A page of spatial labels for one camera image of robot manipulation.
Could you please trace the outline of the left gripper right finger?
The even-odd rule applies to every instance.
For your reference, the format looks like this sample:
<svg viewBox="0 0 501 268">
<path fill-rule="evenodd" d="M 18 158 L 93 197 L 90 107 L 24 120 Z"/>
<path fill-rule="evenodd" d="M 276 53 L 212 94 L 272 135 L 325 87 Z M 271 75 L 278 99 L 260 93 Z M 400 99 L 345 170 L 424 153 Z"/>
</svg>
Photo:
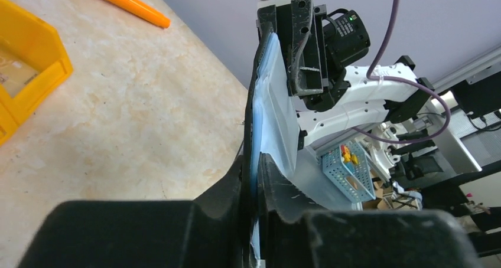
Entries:
<svg viewBox="0 0 501 268">
<path fill-rule="evenodd" d="M 268 154 L 258 162 L 266 267 L 481 267 L 464 229 L 442 211 L 329 210 Z"/>
</svg>

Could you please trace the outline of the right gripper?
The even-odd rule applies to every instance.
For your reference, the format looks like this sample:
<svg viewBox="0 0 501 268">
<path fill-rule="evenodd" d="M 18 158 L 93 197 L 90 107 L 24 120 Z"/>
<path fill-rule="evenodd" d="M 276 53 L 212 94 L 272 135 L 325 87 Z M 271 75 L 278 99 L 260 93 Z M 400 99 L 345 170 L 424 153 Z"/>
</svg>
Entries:
<svg viewBox="0 0 501 268">
<path fill-rule="evenodd" d="M 321 16 L 313 0 L 292 0 L 257 10 L 259 40 L 276 32 L 281 45 L 290 96 L 322 94 L 328 88 Z"/>
</svg>

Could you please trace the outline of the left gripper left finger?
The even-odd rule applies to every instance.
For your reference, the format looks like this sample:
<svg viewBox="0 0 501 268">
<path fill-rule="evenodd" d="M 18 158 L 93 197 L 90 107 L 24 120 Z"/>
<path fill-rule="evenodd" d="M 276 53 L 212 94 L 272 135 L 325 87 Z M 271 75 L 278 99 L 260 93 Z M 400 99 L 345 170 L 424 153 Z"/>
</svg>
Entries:
<svg viewBox="0 0 501 268">
<path fill-rule="evenodd" d="M 20 267 L 241 267 L 242 159 L 194 200 L 66 201 Z"/>
</svg>

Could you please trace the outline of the black leather card holder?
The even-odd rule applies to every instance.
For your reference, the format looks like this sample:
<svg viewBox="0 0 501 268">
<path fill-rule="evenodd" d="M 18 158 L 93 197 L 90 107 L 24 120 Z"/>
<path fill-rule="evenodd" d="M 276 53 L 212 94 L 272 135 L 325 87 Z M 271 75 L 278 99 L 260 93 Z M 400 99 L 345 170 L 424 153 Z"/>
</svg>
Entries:
<svg viewBox="0 0 501 268">
<path fill-rule="evenodd" d="M 278 35 L 270 22 L 262 24 L 259 30 L 261 36 L 245 109 L 243 141 L 242 192 L 249 203 L 250 223 L 245 231 L 249 235 L 250 267 L 265 265 L 261 251 L 265 245 L 261 242 L 264 225 L 260 221 L 264 219 L 264 206 L 260 157 L 268 154 L 273 158 L 281 174 L 294 173 L 300 132 L 295 107 L 288 94 Z"/>
</svg>

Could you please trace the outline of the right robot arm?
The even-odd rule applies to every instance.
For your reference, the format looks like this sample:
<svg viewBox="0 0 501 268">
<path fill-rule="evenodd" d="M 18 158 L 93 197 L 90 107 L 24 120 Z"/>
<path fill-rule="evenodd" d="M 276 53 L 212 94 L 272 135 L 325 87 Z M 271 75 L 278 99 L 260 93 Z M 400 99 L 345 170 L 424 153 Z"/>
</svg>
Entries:
<svg viewBox="0 0 501 268">
<path fill-rule="evenodd" d="M 370 39 L 353 10 L 328 13 L 312 0 L 265 0 L 258 6 L 258 29 L 261 45 L 279 41 L 287 94 L 307 107 L 297 117 L 299 148 L 365 124 L 401 123 L 432 95 L 405 55 L 391 66 L 355 65 Z"/>
</svg>

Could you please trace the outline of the beige striped cards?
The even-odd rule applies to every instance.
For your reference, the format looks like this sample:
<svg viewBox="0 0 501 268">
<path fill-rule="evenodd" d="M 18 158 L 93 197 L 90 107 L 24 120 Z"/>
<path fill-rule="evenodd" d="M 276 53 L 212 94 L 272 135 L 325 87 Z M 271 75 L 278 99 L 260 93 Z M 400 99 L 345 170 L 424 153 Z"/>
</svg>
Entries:
<svg viewBox="0 0 501 268">
<path fill-rule="evenodd" d="M 1 85 L 11 97 L 37 76 L 36 69 L 10 51 L 1 49 Z"/>
</svg>

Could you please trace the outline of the yellow bin with beige cards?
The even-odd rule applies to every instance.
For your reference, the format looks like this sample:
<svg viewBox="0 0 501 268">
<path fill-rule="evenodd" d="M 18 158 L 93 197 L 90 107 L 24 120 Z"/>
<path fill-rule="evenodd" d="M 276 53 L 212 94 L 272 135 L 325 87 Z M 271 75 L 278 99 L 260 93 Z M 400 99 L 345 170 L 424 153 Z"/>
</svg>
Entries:
<svg viewBox="0 0 501 268">
<path fill-rule="evenodd" d="M 57 30 L 1 0 L 1 143 L 73 72 Z"/>
</svg>

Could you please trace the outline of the blue perforated basket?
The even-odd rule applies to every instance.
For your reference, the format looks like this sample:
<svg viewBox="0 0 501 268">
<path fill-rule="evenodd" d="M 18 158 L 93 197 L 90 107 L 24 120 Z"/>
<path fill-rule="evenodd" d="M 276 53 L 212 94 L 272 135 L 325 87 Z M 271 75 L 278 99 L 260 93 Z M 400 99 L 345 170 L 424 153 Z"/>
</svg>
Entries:
<svg viewBox="0 0 501 268">
<path fill-rule="evenodd" d="M 357 142 L 340 144 L 321 157 L 325 176 L 353 203 L 375 200 L 367 155 Z"/>
</svg>

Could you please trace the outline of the orange toy microphone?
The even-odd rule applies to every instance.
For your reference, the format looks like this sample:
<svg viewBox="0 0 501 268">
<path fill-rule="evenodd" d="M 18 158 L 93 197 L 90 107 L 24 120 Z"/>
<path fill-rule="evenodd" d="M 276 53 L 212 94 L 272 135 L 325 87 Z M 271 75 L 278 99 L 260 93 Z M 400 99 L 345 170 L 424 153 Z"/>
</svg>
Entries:
<svg viewBox="0 0 501 268">
<path fill-rule="evenodd" d="M 125 10 L 128 13 L 139 17 L 150 24 L 166 29 L 170 26 L 171 20 L 162 13 L 140 0 L 105 0 L 111 4 Z"/>
</svg>

